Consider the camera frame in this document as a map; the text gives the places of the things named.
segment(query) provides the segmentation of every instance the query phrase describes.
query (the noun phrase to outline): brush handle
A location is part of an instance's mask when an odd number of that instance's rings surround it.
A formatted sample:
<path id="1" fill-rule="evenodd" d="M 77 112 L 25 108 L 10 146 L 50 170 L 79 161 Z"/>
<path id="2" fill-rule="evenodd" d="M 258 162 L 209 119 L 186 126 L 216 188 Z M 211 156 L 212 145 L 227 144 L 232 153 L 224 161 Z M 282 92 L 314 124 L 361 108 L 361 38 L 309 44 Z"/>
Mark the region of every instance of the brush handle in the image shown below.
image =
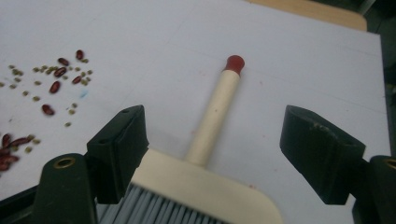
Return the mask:
<path id="1" fill-rule="evenodd" d="M 227 65 L 221 73 L 218 85 L 212 94 L 201 124 L 191 142 L 185 161 L 206 167 L 233 99 L 233 94 L 236 91 L 244 65 L 245 62 L 240 56 L 233 55 L 228 58 Z"/>

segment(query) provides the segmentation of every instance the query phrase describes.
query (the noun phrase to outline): white surface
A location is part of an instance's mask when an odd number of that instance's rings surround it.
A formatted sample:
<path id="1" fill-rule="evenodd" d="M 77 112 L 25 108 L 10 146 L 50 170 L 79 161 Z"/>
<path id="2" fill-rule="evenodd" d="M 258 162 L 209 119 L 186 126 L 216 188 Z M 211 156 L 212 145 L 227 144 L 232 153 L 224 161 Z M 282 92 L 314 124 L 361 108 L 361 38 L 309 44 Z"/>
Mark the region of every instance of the white surface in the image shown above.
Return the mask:
<path id="1" fill-rule="evenodd" d="M 89 86 L 64 82 L 33 67 L 59 57 L 77 66 L 84 49 Z M 55 156 L 85 144 L 124 107 L 146 108 L 150 145 L 183 158 L 230 55 L 246 62 L 208 169 L 253 185 L 272 198 L 285 223 L 353 223 L 347 206 L 327 206 L 281 153 L 286 105 L 313 110 L 366 146 L 364 158 L 389 154 L 379 36 L 312 21 L 244 1 L 0 2 L 0 80 L 9 64 L 25 72 L 16 90 L 0 89 L 0 133 L 42 140 L 1 174 L 0 199 L 38 183 Z M 33 80 L 43 85 L 36 87 Z M 25 90 L 40 103 L 22 97 Z M 66 108 L 78 103 L 70 117 Z M 40 106 L 56 108 L 45 118 Z M 64 123 L 72 121 L 66 129 Z"/>

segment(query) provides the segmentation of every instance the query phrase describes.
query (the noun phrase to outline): red bean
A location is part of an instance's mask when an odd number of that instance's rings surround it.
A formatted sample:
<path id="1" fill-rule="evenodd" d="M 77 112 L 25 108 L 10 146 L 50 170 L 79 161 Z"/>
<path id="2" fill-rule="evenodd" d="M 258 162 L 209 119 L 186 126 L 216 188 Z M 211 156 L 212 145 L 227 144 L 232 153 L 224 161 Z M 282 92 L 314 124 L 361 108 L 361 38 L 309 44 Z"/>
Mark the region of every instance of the red bean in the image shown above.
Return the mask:
<path id="1" fill-rule="evenodd" d="M 9 145 L 11 147 L 17 147 L 22 144 L 30 143 L 31 140 L 32 139 L 29 139 L 28 137 L 22 137 L 22 138 L 18 138 L 16 140 L 12 141 Z"/>
<path id="2" fill-rule="evenodd" d="M 8 147 L 9 142 L 11 142 L 11 135 L 6 133 L 2 139 L 2 147 Z"/>
<path id="3" fill-rule="evenodd" d="M 9 155 L 9 149 L 6 147 L 0 148 L 0 157 L 4 155 Z"/>
<path id="4" fill-rule="evenodd" d="M 50 105 L 42 105 L 41 109 L 43 110 L 44 114 L 46 115 L 54 115 L 55 111 L 50 107 Z"/>
<path id="5" fill-rule="evenodd" d="M 82 59 L 84 59 L 84 51 L 82 51 L 81 49 L 79 49 L 77 52 L 76 52 L 76 58 L 78 59 L 78 60 L 82 60 Z"/>
<path id="6" fill-rule="evenodd" d="M 81 81 L 81 76 L 75 77 L 72 81 L 73 84 L 78 84 Z"/>
<path id="7" fill-rule="evenodd" d="M 63 64 L 64 66 L 69 66 L 69 61 L 67 61 L 67 60 L 64 59 L 64 58 L 58 59 L 58 63 L 61 63 L 61 64 Z"/>
<path id="8" fill-rule="evenodd" d="M 14 161 L 18 161 L 19 159 L 20 158 L 17 156 L 11 156 L 11 155 L 3 156 L 3 157 L 0 157 L 0 164 L 4 164 L 4 163 L 10 164 Z"/>
<path id="9" fill-rule="evenodd" d="M 7 163 L 2 163 L 0 164 L 0 171 L 6 171 L 8 170 L 9 164 Z"/>
<path id="10" fill-rule="evenodd" d="M 55 73 L 53 74 L 56 77 L 61 77 L 67 72 L 67 69 L 65 67 L 60 67 L 58 68 Z"/>
<path id="11" fill-rule="evenodd" d="M 52 84 L 52 86 L 50 86 L 50 88 L 49 88 L 49 92 L 50 93 L 56 93 L 56 92 L 58 92 L 58 90 L 59 90 L 59 88 L 61 87 L 61 82 L 59 82 L 59 81 L 55 81 L 53 84 Z"/>

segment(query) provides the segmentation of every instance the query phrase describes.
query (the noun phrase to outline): wooden edge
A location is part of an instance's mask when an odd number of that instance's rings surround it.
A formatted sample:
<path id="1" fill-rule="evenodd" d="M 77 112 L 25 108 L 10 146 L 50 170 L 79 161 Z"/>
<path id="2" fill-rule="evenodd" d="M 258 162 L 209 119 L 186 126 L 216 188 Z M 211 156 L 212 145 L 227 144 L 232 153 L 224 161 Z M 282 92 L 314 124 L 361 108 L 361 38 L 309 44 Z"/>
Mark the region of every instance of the wooden edge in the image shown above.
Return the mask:
<path id="1" fill-rule="evenodd" d="M 321 3 L 297 0 L 247 0 L 266 7 L 272 7 L 287 11 L 300 16 L 326 21 L 348 28 L 367 31 L 367 21 L 356 12 L 348 11 L 338 7 L 326 6 Z"/>

